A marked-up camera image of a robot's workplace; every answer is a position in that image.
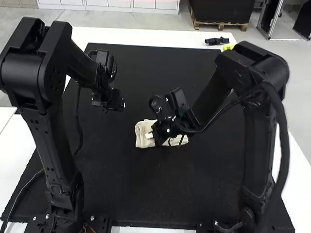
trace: wooden pallet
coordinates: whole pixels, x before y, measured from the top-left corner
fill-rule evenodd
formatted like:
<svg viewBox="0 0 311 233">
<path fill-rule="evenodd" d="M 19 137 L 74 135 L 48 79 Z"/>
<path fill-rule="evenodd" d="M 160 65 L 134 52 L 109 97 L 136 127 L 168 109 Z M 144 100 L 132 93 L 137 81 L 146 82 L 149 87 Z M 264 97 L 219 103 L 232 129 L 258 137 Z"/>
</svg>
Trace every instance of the wooden pallet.
<svg viewBox="0 0 311 233">
<path fill-rule="evenodd" d="M 217 25 L 218 26 L 218 30 L 222 31 L 224 29 L 225 25 L 228 26 L 240 26 L 240 29 L 242 32 L 245 32 L 247 30 L 247 25 L 248 23 L 231 23 L 231 22 L 200 22 L 197 21 L 195 19 L 192 7 L 190 6 L 190 3 L 188 3 L 188 8 L 190 11 L 190 16 L 193 22 L 193 26 L 195 30 L 199 30 L 200 29 L 200 25 Z"/>
</svg>

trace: white table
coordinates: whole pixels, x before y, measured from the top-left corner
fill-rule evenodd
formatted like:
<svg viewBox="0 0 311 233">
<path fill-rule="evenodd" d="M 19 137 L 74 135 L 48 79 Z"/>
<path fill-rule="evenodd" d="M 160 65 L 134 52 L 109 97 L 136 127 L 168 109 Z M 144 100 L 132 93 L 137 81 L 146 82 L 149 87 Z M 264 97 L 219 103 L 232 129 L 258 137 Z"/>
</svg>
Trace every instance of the white table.
<svg viewBox="0 0 311 233">
<path fill-rule="evenodd" d="M 228 37 L 231 43 L 235 39 L 231 33 L 151 31 L 128 29 L 74 28 L 72 38 L 85 49 L 88 42 L 156 47 L 221 49 L 222 46 L 208 47 L 204 40 L 212 37 Z M 290 134 L 291 167 L 282 197 L 297 233 L 309 232 L 311 212 L 311 167 L 304 154 Z M 31 133 L 21 116 L 14 115 L 0 134 L 0 186 L 6 187 L 0 192 L 0 212 L 5 208 L 12 192 L 23 173 L 28 160 L 35 149 Z M 276 139 L 274 178 L 278 173 L 280 161 L 280 142 Z M 8 224 L 7 233 L 22 233 L 26 224 Z M 190 233 L 189 230 L 113 227 L 113 233 Z"/>
</svg>

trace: cabinet drawer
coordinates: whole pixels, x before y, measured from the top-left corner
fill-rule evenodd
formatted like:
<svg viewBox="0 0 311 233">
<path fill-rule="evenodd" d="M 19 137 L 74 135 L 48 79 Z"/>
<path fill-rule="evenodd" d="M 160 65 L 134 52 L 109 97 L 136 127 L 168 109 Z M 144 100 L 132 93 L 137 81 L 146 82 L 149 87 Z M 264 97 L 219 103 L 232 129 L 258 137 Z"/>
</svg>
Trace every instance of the cabinet drawer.
<svg viewBox="0 0 311 233">
<path fill-rule="evenodd" d="M 156 0 L 134 0 L 134 7 L 155 9 Z"/>
<path fill-rule="evenodd" d="M 60 5 L 60 0 L 39 0 L 40 4 L 56 4 Z"/>
<path fill-rule="evenodd" d="M 37 5 L 36 0 L 21 0 L 23 5 Z"/>
<path fill-rule="evenodd" d="M 108 0 L 109 6 L 131 7 L 130 0 Z"/>
<path fill-rule="evenodd" d="M 108 0 L 86 0 L 88 6 L 108 6 Z"/>
<path fill-rule="evenodd" d="M 4 3 L 19 5 L 19 1 L 18 0 L 4 0 Z"/>
<path fill-rule="evenodd" d="M 79 5 L 82 6 L 82 0 L 60 0 L 62 5 Z"/>
<path fill-rule="evenodd" d="M 155 0 L 156 9 L 177 10 L 178 0 Z"/>
</svg>

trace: yellow object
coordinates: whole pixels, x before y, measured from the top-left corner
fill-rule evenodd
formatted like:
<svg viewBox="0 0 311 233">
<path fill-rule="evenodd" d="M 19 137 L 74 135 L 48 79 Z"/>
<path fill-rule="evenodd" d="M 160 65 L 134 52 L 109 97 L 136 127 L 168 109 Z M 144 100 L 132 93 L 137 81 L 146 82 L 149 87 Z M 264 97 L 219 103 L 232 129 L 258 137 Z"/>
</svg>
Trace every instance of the yellow object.
<svg viewBox="0 0 311 233">
<path fill-rule="evenodd" d="M 233 48 L 234 48 L 234 46 L 235 46 L 236 44 L 233 44 L 233 45 L 225 45 L 224 47 L 223 47 L 223 50 L 225 51 L 225 50 L 233 50 Z"/>
</svg>

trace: white cabinet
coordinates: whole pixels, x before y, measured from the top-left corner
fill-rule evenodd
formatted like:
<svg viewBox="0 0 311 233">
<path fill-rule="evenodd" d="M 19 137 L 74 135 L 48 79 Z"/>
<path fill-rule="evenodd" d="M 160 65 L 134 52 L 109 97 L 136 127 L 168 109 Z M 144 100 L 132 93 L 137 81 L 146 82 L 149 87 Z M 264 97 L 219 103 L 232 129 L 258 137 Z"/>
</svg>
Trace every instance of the white cabinet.
<svg viewBox="0 0 311 233">
<path fill-rule="evenodd" d="M 130 0 L 108 0 L 108 5 L 113 7 L 131 7 Z"/>
<path fill-rule="evenodd" d="M 156 0 L 133 0 L 134 8 L 155 9 Z"/>
<path fill-rule="evenodd" d="M 177 10 L 178 0 L 156 0 L 156 9 Z"/>
<path fill-rule="evenodd" d="M 6 4 L 19 4 L 18 0 L 4 0 Z"/>
<path fill-rule="evenodd" d="M 0 0 L 37 1 L 39 8 L 98 10 L 177 15 L 180 0 Z"/>
<path fill-rule="evenodd" d="M 60 0 L 62 5 L 79 5 L 83 6 L 82 0 Z"/>
<path fill-rule="evenodd" d="M 87 6 L 108 6 L 108 0 L 86 0 Z"/>
</svg>

